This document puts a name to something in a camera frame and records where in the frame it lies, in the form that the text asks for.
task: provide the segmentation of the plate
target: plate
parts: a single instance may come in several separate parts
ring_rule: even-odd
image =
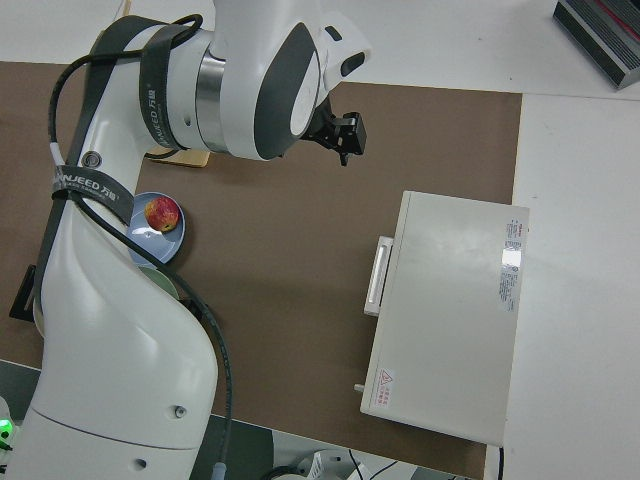
[[[167,263],[178,253],[182,245],[185,229],[184,212],[182,208],[180,208],[180,204],[176,202],[178,209],[180,209],[180,218],[178,219],[176,228],[165,233],[154,230],[149,226],[147,219],[144,217],[144,207],[151,200],[158,197],[169,197],[169,195],[159,192],[144,192],[139,193],[133,198],[133,215],[131,216],[131,224],[127,229],[127,237],[151,253],[162,263]],[[134,263],[139,267],[155,268],[153,264],[147,262],[137,253],[129,250],[129,254]]]
[[[159,272],[154,268],[149,268],[149,267],[138,267],[138,268],[142,273],[144,273],[147,276],[149,280],[151,280],[153,283],[158,285],[161,289],[163,289],[165,292],[167,292],[176,300],[180,300],[180,297],[178,296],[178,290],[176,290],[176,287],[173,285],[169,277],[167,277],[165,274]]]

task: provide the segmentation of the blue plate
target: blue plate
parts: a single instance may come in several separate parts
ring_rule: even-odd
[[[144,218],[144,207],[157,197],[169,197],[169,195],[158,192],[144,192],[134,197],[133,216],[131,217],[131,225],[129,225],[127,229],[127,237],[151,253],[162,263],[167,263],[178,252],[180,245],[182,245],[185,228],[184,212],[182,208],[180,208],[180,205],[178,205],[180,209],[180,219],[178,220],[176,228],[170,232],[162,233],[154,230],[147,223],[147,219]],[[129,254],[134,263],[139,267],[155,268],[137,253],[129,250]]]

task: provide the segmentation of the brown tabletop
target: brown tabletop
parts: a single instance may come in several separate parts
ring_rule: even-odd
[[[61,69],[0,63],[0,358],[33,366],[42,341],[8,311],[49,212],[47,104]],[[81,86],[74,79],[62,98],[63,146]],[[368,133],[365,155],[347,168],[308,142],[272,162],[145,163],[138,191],[167,193],[185,211],[172,265],[220,318],[238,419],[482,477],[484,445],[364,415],[353,385],[364,383],[375,332],[362,310],[377,239],[393,235],[402,192],[510,203],[520,103],[514,94],[344,84],[334,111],[360,111]]]

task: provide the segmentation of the black bracket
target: black bracket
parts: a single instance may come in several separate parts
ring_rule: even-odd
[[[36,276],[36,266],[29,265],[24,274],[18,295],[16,295],[9,316],[17,320],[33,322],[33,282]]]
[[[331,102],[327,97],[314,111],[309,128],[300,138],[335,150],[340,154],[340,164],[346,167],[349,156],[364,153],[367,132],[358,112],[346,113],[338,118],[331,112]]]

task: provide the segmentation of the white cable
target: white cable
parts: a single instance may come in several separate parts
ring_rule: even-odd
[[[124,2],[125,2],[125,0],[120,0],[120,4],[118,5],[118,9],[116,10],[115,15],[113,16],[113,20],[111,20],[111,23],[115,22],[118,19],[118,16],[120,14],[120,10],[122,10]]]
[[[211,473],[211,480],[224,480],[224,476],[227,473],[227,466],[224,463],[216,463],[213,466],[213,472]]]
[[[51,155],[53,156],[53,163],[56,166],[64,165],[64,159],[62,158],[62,153],[60,153],[60,145],[58,142],[51,142],[49,144],[49,150],[51,150]]]

